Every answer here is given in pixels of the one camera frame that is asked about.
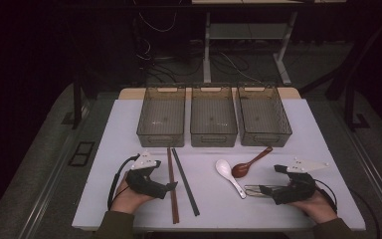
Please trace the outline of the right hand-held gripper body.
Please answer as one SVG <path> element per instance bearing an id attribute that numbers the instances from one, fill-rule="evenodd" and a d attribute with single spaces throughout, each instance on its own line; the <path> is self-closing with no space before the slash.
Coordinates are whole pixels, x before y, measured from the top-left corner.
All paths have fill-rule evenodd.
<path id="1" fill-rule="evenodd" d="M 316 183 L 311 172 L 328 168 L 327 162 L 306 159 L 294 159 L 289 165 L 276 164 L 275 172 L 286 174 L 289 184 L 273 191 L 273 200 L 277 205 L 303 201 L 316 191 Z"/>

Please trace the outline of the white table cover board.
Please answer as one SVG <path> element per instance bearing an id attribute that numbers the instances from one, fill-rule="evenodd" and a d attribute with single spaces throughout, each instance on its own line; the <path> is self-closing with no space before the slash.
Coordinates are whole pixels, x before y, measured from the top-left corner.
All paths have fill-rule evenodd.
<path id="1" fill-rule="evenodd" d="M 73 227 L 96 230 L 107 210 L 107 198 L 114 175 L 129 170 L 128 158 L 142 153 L 136 135 L 142 102 L 117 100 L 107 120 L 95 161 L 79 203 Z M 311 110 L 304 100 L 284 102 L 292 135 L 284 147 L 275 148 L 252 164 L 240 185 L 286 185 L 288 178 L 275 172 L 276 164 L 289 165 L 294 159 L 327 162 L 328 168 L 317 170 L 313 178 L 328 185 L 337 198 L 337 213 L 353 230 L 365 227 L 364 219 L 344 182 L 323 139 Z M 248 196 L 242 199 L 235 187 L 216 170 L 224 159 L 235 165 L 252 160 L 260 149 L 255 146 L 178 148 L 178 157 L 169 160 L 166 148 L 152 148 L 151 155 L 160 160 L 151 178 L 167 183 L 175 173 L 179 223 L 173 223 L 169 198 L 155 199 L 141 206 L 134 228 L 147 231 L 296 231 L 311 227 L 302 212 L 289 205 L 277 205 L 270 198 Z"/>

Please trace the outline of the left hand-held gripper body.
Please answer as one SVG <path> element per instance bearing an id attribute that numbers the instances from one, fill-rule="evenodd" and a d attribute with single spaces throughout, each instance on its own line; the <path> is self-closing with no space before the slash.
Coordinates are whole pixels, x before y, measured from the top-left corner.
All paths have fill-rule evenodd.
<path id="1" fill-rule="evenodd" d="M 163 199 L 169 191 L 168 185 L 153 181 L 150 178 L 153 170 L 158 168 L 160 164 L 160 160 L 154 159 L 148 151 L 145 151 L 134 162 L 125 181 L 136 193 Z"/>

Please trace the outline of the metal floor rail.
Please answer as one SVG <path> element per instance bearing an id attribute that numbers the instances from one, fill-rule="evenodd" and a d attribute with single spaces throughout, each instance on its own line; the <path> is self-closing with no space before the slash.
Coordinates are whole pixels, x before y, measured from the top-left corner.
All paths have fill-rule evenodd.
<path id="1" fill-rule="evenodd" d="M 42 187 L 37 199 L 33 203 L 31 212 L 29 213 L 26 222 L 17 236 L 17 239 L 34 239 L 34 235 L 36 234 L 42 218 L 46 213 L 49 202 L 55 193 L 63 170 L 67 166 L 71 149 L 74 147 L 79 133 L 84 127 L 82 120 L 86 120 L 88 118 L 90 111 L 91 107 L 82 107 L 80 109 L 80 119 L 75 121 L 75 128 L 69 131 L 58 154 L 58 159 L 52 168 L 45 185 Z"/>
<path id="2" fill-rule="evenodd" d="M 343 119 L 343 108 L 338 104 L 331 108 L 382 206 L 382 120 L 371 109 L 361 108 L 350 128 Z"/>

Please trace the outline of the person's right hand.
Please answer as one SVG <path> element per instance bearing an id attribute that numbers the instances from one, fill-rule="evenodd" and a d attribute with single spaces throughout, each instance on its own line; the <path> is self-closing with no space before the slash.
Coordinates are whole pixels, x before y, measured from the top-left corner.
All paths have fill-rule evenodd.
<path id="1" fill-rule="evenodd" d="M 328 204 L 326 198 L 318 191 L 315 191 L 310 198 L 292 202 L 290 205 L 306 213 L 317 224 L 337 219 L 337 214 Z"/>

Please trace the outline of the clear brown storage bin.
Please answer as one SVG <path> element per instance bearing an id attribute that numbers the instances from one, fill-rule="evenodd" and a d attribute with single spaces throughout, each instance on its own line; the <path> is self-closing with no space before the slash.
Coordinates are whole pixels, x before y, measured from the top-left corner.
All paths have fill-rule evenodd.
<path id="1" fill-rule="evenodd" d="M 185 88 L 146 89 L 136 131 L 143 147 L 184 145 L 185 100 Z"/>
<path id="2" fill-rule="evenodd" d="M 277 88 L 239 86 L 236 100 L 241 145 L 286 145 L 292 129 Z"/>
<path id="3" fill-rule="evenodd" d="M 238 135 L 230 87 L 195 87 L 190 120 L 193 147 L 233 147 Z"/>

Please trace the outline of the person's left hand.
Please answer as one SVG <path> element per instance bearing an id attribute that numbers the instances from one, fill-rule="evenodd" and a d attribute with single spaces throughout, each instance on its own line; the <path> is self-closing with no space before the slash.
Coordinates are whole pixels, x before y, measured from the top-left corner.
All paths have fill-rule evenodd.
<path id="1" fill-rule="evenodd" d="M 133 191 L 126 182 L 126 177 L 127 173 L 124 174 L 121 183 L 116 189 L 116 196 L 112 200 L 109 210 L 134 214 L 141 205 L 152 200 L 152 197 Z"/>

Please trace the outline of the black metal stand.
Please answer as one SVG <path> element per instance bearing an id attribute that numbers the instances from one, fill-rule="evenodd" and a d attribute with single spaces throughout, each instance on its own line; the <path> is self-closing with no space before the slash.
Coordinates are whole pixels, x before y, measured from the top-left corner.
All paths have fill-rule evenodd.
<path id="1" fill-rule="evenodd" d="M 82 120 L 82 88 L 81 88 L 81 81 L 78 75 L 74 75 L 73 91 L 74 91 L 73 129 L 76 129 Z"/>
<path id="2" fill-rule="evenodd" d="M 345 107 L 344 121 L 351 131 L 356 131 L 358 128 L 370 128 L 369 123 L 363 114 L 357 114 L 354 111 L 355 104 L 355 88 L 353 85 L 348 85 L 345 90 Z"/>

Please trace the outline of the white metal desk frame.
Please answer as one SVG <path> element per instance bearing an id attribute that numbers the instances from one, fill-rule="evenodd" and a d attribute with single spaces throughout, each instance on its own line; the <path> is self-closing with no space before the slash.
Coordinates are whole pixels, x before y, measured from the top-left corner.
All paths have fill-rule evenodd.
<path id="1" fill-rule="evenodd" d="M 273 7 L 284 5 L 285 7 L 320 7 L 340 6 L 347 0 L 191 0 L 193 7 L 212 6 L 219 10 L 221 6 L 231 7 L 237 10 L 239 7 L 256 6 Z M 297 19 L 298 10 L 291 10 L 286 22 L 279 23 L 214 23 L 212 21 L 213 10 L 205 13 L 205 36 L 203 56 L 203 80 L 205 83 L 212 82 L 210 41 L 211 40 L 280 40 L 281 47 L 273 53 L 275 66 L 285 86 L 291 85 L 291 80 L 284 64 L 284 56 Z"/>

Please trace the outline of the reddish brown spoon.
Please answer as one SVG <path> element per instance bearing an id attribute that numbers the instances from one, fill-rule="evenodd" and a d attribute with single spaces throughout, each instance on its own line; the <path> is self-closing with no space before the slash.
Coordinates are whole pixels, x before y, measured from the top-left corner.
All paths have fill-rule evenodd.
<path id="1" fill-rule="evenodd" d="M 273 151 L 273 148 L 271 146 L 268 146 L 265 150 L 260 152 L 256 157 L 254 157 L 252 160 L 245 162 L 245 163 L 238 163 L 232 168 L 232 175 L 235 178 L 242 178 L 246 176 L 251 168 L 251 165 L 258 161 L 259 159 L 263 158 L 264 156 L 268 155 L 270 152 Z"/>

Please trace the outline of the white ceramic spoon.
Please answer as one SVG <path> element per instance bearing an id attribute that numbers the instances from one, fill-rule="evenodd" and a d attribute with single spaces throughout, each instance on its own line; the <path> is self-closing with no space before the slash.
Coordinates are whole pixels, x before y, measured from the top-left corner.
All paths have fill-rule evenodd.
<path id="1" fill-rule="evenodd" d="M 247 194 L 232 175 L 232 168 L 229 162 L 224 159 L 219 159 L 216 161 L 215 167 L 217 172 L 235 187 L 240 197 L 245 199 Z"/>

